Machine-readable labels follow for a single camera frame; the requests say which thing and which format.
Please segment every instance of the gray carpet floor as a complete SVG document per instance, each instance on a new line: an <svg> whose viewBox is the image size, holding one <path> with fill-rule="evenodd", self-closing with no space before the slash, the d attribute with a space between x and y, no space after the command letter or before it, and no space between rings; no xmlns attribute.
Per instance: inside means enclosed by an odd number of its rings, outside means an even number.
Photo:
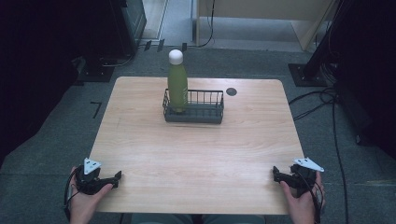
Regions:
<svg viewBox="0 0 396 224"><path fill-rule="evenodd" d="M140 49L132 61L115 69L110 82L85 83L65 93L39 133L6 157L0 171L0 223L67 223L62 209L65 181L71 167L90 155L115 80L125 76L166 77L169 50ZM288 63L306 63L310 53L189 48L184 55L189 77L275 78L282 81L289 100L323 90L297 88L292 81ZM98 104L92 102L102 103L96 116ZM290 106L291 113L297 116L320 103L317 95L306 97ZM356 145L343 107L336 105L334 111L349 223L396 223L396 160L377 147ZM325 169L322 223L346 223L332 106L323 106L295 125L305 156ZM268 224L291 223L288 216L265 218ZM120 214L96 213L92 223L118 223L119 219Z"/></svg>

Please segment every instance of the black circular grommet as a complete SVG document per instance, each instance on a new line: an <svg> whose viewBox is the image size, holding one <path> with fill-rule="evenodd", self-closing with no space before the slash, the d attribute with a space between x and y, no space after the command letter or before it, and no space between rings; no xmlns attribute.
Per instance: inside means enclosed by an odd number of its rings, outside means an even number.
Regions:
<svg viewBox="0 0 396 224"><path fill-rule="evenodd" d="M228 88L226 92L229 96L235 96L237 93L236 89L234 88Z"/></svg>

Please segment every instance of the white bottle cap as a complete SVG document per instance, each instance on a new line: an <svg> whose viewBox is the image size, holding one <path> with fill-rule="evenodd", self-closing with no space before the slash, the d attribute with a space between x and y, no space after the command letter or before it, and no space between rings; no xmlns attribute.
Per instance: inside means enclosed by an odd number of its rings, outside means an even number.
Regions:
<svg viewBox="0 0 396 224"><path fill-rule="evenodd" d="M172 49L169 52L169 63L173 65L183 63L183 53L178 49Z"/></svg>

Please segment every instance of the human hand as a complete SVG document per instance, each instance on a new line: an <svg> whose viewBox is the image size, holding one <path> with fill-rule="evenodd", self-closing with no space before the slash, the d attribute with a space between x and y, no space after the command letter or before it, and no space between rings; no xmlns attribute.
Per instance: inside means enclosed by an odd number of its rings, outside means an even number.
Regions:
<svg viewBox="0 0 396 224"><path fill-rule="evenodd" d="M70 223L85 224L89 223L93 216L93 213L96 210L96 206L99 204L102 198L111 191L113 185L107 184L102 187L96 194L87 195L82 192L78 192L76 188L76 175L73 175L72 179L70 180L70 188L73 189L71 195L76 194L71 199L70 203Z"/></svg>
<svg viewBox="0 0 396 224"><path fill-rule="evenodd" d="M317 171L317 179L316 179L317 185L315 185L312 188L312 192L314 194L319 190L320 194L320 189L322 192L322 203L321 206L323 207L325 204L324 200L324 187L321 182L321 176L320 172ZM312 200L312 195L308 191L301 195L300 198L294 198L291 195L290 192L290 187L285 181L280 181L280 186L283 189L283 192L286 196L286 199L288 200L288 205L289 205L289 214L290 218L293 221L294 224L309 224L309 223L315 223L315 206L314 202Z"/></svg>

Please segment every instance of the black wire basket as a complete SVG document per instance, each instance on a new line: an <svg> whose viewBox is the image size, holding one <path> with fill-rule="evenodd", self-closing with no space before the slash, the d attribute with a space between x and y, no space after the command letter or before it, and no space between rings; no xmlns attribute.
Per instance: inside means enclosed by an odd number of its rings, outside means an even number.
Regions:
<svg viewBox="0 0 396 224"><path fill-rule="evenodd" d="M163 115L167 122L221 124L224 110L223 91L188 90L188 103L183 112L169 104L169 90L163 96Z"/></svg>

